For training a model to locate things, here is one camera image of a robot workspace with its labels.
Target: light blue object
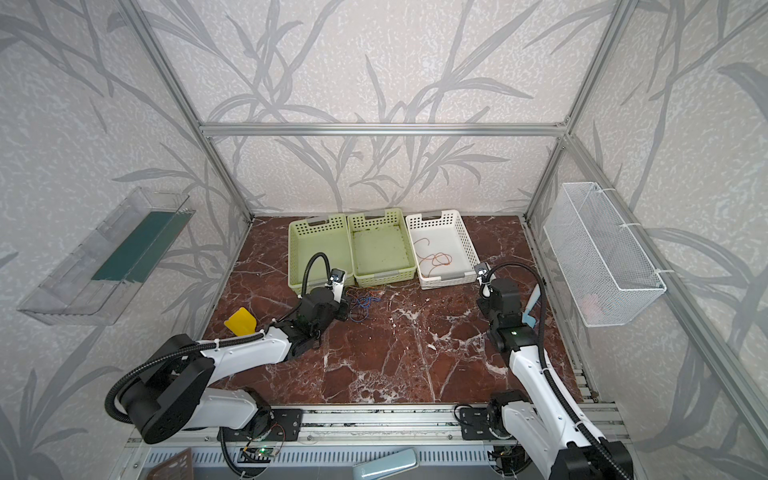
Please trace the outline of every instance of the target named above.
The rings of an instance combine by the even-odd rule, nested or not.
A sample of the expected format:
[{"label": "light blue object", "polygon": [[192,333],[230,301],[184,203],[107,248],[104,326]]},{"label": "light blue object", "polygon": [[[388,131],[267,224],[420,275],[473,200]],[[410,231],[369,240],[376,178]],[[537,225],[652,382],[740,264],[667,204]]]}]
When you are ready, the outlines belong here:
[{"label": "light blue object", "polygon": [[533,328],[533,325],[536,324],[536,319],[531,316],[531,310],[533,309],[533,306],[536,304],[540,296],[541,290],[539,290],[537,285],[536,288],[533,289],[531,298],[528,299],[528,304],[525,306],[525,311],[523,312],[523,322],[525,322],[525,324],[531,328]]},{"label": "light blue object", "polygon": [[407,449],[353,467],[352,477],[355,480],[379,480],[412,470],[418,466],[419,460],[416,459],[415,450]]}]

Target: black cable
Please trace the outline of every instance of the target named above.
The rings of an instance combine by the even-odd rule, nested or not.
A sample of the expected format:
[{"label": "black cable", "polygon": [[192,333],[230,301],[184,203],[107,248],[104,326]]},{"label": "black cable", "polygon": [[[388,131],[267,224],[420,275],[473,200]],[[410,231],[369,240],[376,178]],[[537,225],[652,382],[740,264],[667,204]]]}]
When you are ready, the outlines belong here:
[{"label": "black cable", "polygon": [[467,422],[465,420],[461,420],[458,417],[458,415],[456,415],[456,410],[459,409],[459,408],[464,408],[464,407],[467,407],[467,408],[470,408],[470,409],[474,408],[473,406],[469,405],[468,403],[458,403],[458,404],[453,406],[453,418],[456,419],[456,422],[458,422],[460,425],[466,425],[468,427],[471,427],[472,426],[471,423],[469,423],[469,422]]},{"label": "black cable", "polygon": [[313,263],[315,263],[315,260],[322,257],[323,260],[326,263],[326,278],[330,278],[331,276],[331,263],[328,261],[328,256],[324,254],[323,252],[317,252],[314,255],[312,255],[312,258],[310,258],[310,261],[306,263],[306,269],[304,270],[304,278],[301,281],[301,296],[304,297],[306,295],[306,283],[310,279],[310,270],[312,269]]},{"label": "black cable", "polygon": [[[541,301],[540,310],[538,314],[538,338],[536,339],[536,347],[538,348],[538,361],[541,364],[541,367],[544,368],[547,365],[547,357],[545,355],[544,350],[544,330],[545,330],[545,318],[547,316],[547,293],[544,290],[544,281],[541,279],[541,277],[538,275],[538,272],[533,270],[528,265],[525,265],[524,263],[518,263],[518,262],[507,262],[502,263],[500,265],[494,266],[490,272],[486,273],[486,276],[490,279],[491,275],[493,273],[505,266],[518,266],[520,268],[526,269],[531,275],[534,276],[536,279],[536,282],[538,282],[538,288],[541,291],[541,296],[539,297]],[[550,389],[554,393],[554,396],[557,397],[558,401],[560,402],[560,405],[563,406],[563,409],[568,414],[568,416],[571,418],[571,421],[576,424],[576,427],[578,428],[579,432],[587,439],[588,442],[592,444],[593,447],[600,453],[600,455],[605,459],[606,462],[616,471],[618,476],[620,478],[624,478],[624,480],[631,480],[632,477],[625,472],[625,470],[616,463],[614,458],[611,456],[611,453],[592,435],[592,432],[589,431],[587,426],[582,422],[580,423],[581,419],[576,415],[576,412],[571,408],[571,404],[568,403],[568,401],[565,399],[565,396],[563,395],[563,392],[560,391],[558,388],[557,383],[554,382],[554,378],[552,377],[551,372],[546,369],[544,370],[544,377],[547,379],[547,383],[549,384]]]},{"label": "black cable", "polygon": [[521,465],[521,467],[520,467],[520,468],[518,468],[517,470],[513,470],[513,471],[512,471],[512,474],[511,474],[511,475],[506,475],[506,474],[504,473],[504,470],[501,470],[501,469],[500,469],[499,467],[497,467],[496,465],[491,465],[491,468],[493,468],[494,472],[498,473],[498,474],[499,474],[499,475],[501,475],[502,477],[508,478],[508,477],[516,477],[516,476],[517,476],[519,473],[521,473],[523,470],[525,470],[526,468],[528,468],[529,466],[531,466],[531,463],[533,463],[533,460],[531,459],[531,457],[528,457],[527,459],[525,459],[525,462],[523,463],[523,465]]},{"label": "black cable", "polygon": [[227,464],[227,467],[230,468],[232,473],[237,475],[240,478],[256,478],[257,476],[261,475],[266,468],[262,468],[259,473],[255,475],[247,475],[245,473],[245,470],[240,469],[237,465],[232,462],[232,458],[230,457],[229,450],[227,450],[227,442],[224,440],[224,427],[219,427],[219,442],[221,444],[221,453],[224,456],[224,463]]},{"label": "black cable", "polygon": [[125,387],[131,380],[138,377],[141,373],[146,372],[154,366],[162,365],[173,359],[189,356],[191,353],[202,352],[203,350],[216,348],[226,348],[228,346],[242,345],[244,343],[255,342],[256,340],[262,339],[263,337],[264,334],[259,332],[251,336],[238,336],[233,339],[222,340],[218,344],[214,342],[198,343],[196,345],[185,346],[176,352],[168,353],[167,355],[157,357],[156,359],[148,360],[147,362],[139,365],[135,369],[123,375],[122,378],[120,378],[112,386],[112,388],[109,389],[109,392],[107,392],[107,397],[104,399],[104,410],[107,411],[107,415],[117,420],[118,422],[132,423],[131,417],[118,410],[117,406],[114,404],[114,401],[118,397],[118,393],[123,389],[123,387]]}]

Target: clear plastic shelf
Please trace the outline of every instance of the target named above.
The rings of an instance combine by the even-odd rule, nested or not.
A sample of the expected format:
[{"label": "clear plastic shelf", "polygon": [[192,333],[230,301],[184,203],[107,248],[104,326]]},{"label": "clear plastic shelf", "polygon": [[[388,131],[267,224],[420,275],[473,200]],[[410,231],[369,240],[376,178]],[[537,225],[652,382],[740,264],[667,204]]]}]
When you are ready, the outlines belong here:
[{"label": "clear plastic shelf", "polygon": [[18,310],[48,325],[113,325],[194,214],[188,199],[136,188]]}]

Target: white wire mesh basket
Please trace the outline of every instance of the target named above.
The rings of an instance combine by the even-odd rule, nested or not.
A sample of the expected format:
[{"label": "white wire mesh basket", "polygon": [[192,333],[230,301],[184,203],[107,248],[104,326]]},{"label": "white wire mesh basket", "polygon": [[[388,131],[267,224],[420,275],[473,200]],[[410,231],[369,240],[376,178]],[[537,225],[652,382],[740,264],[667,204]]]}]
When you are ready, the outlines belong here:
[{"label": "white wire mesh basket", "polygon": [[594,182],[562,184],[544,231],[586,326],[626,325],[667,291]]}]

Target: gray wall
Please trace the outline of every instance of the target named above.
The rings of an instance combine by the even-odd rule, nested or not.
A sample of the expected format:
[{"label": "gray wall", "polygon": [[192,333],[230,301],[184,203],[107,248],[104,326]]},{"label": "gray wall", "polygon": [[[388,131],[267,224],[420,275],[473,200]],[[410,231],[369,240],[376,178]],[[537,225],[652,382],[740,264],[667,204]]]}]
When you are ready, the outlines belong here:
[{"label": "gray wall", "polygon": [[[632,15],[576,133],[765,392],[768,3],[655,5]],[[768,478],[664,300],[627,326],[583,327],[541,231],[557,186],[582,180],[565,156],[533,224],[561,315],[649,476]]]},{"label": "gray wall", "polygon": [[[0,4],[0,477],[106,478],[129,428],[103,395],[205,327],[246,224],[112,2]],[[16,311],[136,186],[197,212],[118,322]]]},{"label": "gray wall", "polygon": [[[141,0],[200,118],[563,121],[613,0]],[[550,138],[220,138],[254,212],[522,212]]]}]

